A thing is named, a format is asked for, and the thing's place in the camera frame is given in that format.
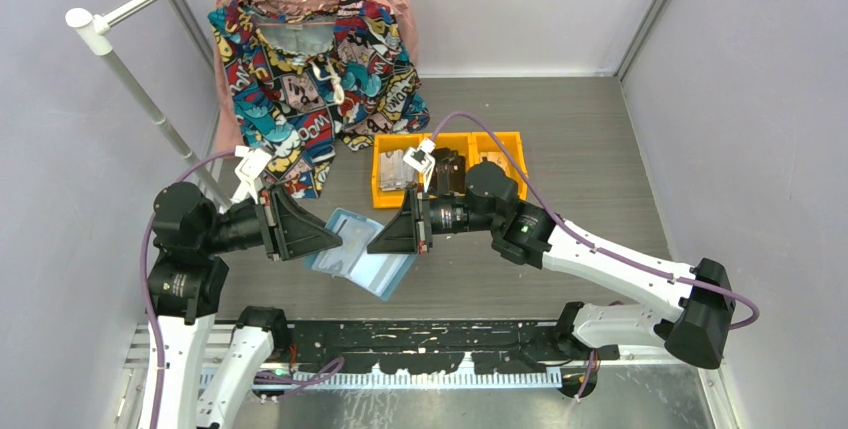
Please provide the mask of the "black cards stack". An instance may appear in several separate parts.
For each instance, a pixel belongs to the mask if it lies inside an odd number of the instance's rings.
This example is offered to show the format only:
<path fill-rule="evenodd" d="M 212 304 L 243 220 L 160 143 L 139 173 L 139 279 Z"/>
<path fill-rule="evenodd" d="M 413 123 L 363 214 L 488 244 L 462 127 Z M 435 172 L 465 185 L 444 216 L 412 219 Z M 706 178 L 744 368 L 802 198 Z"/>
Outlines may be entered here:
<path fill-rule="evenodd" d="M 466 158 L 457 150 L 436 148 L 435 167 L 428 192 L 434 196 L 465 193 Z"/>

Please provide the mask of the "orange cards stack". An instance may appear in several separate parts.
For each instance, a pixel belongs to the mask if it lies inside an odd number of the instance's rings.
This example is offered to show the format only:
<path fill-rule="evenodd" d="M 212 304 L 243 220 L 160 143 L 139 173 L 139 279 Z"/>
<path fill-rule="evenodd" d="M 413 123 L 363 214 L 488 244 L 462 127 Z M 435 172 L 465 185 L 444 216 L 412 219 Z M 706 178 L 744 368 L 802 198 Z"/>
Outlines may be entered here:
<path fill-rule="evenodd" d="M 497 151 L 486 151 L 480 153 L 480 159 L 482 162 L 492 162 L 500 167 L 505 173 L 509 173 L 512 168 L 512 164 L 506 155 L 502 152 Z"/>

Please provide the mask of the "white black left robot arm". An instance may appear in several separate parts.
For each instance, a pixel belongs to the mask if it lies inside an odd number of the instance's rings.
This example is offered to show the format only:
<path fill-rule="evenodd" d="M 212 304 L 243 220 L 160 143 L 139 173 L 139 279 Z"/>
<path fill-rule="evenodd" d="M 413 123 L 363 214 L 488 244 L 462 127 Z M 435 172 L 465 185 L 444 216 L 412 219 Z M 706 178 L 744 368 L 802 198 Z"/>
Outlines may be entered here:
<path fill-rule="evenodd" d="M 261 247 L 288 261 L 341 246 L 341 237 L 301 208 L 287 190 L 263 189 L 219 212 L 193 183 L 177 182 L 154 201 L 145 239 L 158 255 L 144 264 L 149 364 L 141 428 L 227 428 L 266 361 L 291 355 L 283 310 L 248 306 L 223 361 L 200 386 L 206 345 L 229 272 L 223 255 Z"/>

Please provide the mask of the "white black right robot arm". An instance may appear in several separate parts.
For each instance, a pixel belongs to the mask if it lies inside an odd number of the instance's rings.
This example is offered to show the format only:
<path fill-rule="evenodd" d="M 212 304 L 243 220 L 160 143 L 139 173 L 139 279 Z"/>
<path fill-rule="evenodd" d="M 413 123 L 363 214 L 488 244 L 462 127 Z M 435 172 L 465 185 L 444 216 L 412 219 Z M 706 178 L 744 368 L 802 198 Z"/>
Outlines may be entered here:
<path fill-rule="evenodd" d="M 424 254 L 438 234 L 487 232 L 504 259 L 572 275 L 629 298 L 624 305 L 567 304 L 554 335 L 567 359 L 612 345 L 662 347 L 703 369 L 720 366 L 736 304 L 725 267 L 648 256 L 599 238 L 523 200 L 491 162 L 474 165 L 462 195 L 406 189 L 401 209 L 368 244 L 371 254 Z"/>

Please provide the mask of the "blue leather card holder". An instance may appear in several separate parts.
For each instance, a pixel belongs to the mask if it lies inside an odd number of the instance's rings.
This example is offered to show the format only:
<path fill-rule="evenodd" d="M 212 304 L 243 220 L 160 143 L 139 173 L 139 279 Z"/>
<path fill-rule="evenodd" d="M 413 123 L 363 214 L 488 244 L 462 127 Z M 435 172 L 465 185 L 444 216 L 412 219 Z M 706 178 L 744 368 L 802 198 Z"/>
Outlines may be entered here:
<path fill-rule="evenodd" d="M 416 262 L 414 254 L 370 254 L 367 245 L 384 225 L 366 216 L 337 208 L 325 227 L 339 235 L 343 244 L 308 256 L 305 266 L 347 279 L 383 301 L 390 299 Z"/>

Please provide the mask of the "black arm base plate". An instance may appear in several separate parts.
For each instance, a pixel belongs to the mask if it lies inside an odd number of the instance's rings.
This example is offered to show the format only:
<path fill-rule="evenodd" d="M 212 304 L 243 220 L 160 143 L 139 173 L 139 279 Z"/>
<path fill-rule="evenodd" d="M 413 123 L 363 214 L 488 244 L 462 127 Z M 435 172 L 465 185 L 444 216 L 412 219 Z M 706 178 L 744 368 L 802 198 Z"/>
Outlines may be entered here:
<path fill-rule="evenodd" d="M 247 320 L 270 334 L 271 361 L 315 372 L 336 358 L 343 374 L 450 374 L 470 358 L 477 375 L 540 372 L 589 353 L 546 320 Z"/>

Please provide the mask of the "silver cards stack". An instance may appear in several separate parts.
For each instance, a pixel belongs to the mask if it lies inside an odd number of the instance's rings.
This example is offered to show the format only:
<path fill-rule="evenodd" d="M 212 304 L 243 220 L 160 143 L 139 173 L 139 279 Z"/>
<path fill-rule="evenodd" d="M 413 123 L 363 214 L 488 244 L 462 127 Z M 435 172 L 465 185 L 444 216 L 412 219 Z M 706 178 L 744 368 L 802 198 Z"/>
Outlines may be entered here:
<path fill-rule="evenodd" d="M 403 149 L 382 152 L 378 156 L 378 187 L 381 191 L 403 190 L 418 181 L 418 172 L 403 162 Z"/>

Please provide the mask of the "yellow three-compartment bin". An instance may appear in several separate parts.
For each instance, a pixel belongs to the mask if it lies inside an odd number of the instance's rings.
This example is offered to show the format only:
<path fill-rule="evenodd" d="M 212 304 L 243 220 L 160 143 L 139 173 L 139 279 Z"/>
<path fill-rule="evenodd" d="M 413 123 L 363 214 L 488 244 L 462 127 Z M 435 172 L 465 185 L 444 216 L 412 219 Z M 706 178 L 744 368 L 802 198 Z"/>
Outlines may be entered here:
<path fill-rule="evenodd" d="M 400 207 L 406 184 L 420 179 L 419 173 L 403 162 L 403 156 L 408 149 L 417 148 L 426 137 L 427 133 L 380 134 L 375 137 L 371 176 L 375 208 Z M 527 184 L 487 132 L 442 132 L 436 139 L 435 148 L 457 152 L 466 169 L 480 162 L 494 162 L 517 181 L 519 196 L 527 198 Z"/>

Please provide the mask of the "white metal clothes rack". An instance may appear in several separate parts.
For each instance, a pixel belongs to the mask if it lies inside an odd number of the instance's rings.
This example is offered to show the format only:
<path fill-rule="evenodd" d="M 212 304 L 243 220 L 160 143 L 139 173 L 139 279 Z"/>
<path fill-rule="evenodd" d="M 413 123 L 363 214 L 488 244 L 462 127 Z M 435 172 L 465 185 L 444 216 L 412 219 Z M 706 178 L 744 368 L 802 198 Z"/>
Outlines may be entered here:
<path fill-rule="evenodd" d="M 198 176 L 215 202 L 227 207 L 230 205 L 230 197 L 221 189 L 212 173 L 205 168 L 205 164 L 200 161 L 196 152 L 173 127 L 169 117 L 154 102 L 107 38 L 110 30 L 157 1 L 159 0 L 129 0 L 105 14 L 93 14 L 79 7 L 72 8 L 65 14 L 65 23 L 76 32 L 91 52 L 107 65 L 177 154 L 192 166 L 191 172 Z"/>

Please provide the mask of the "colourful comic print shorts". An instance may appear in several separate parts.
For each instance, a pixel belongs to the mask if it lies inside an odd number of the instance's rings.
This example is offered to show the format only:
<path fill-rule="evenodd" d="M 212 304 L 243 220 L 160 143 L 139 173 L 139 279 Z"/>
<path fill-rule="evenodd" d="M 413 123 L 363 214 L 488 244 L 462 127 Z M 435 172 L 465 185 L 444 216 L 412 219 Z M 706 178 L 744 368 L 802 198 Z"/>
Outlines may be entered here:
<path fill-rule="evenodd" d="M 272 159 L 263 172 L 295 198 L 317 198 L 343 142 L 357 151 L 379 134 L 423 130 L 429 110 L 394 12 L 339 0 L 303 15 L 233 0 L 208 15 L 243 144 Z"/>

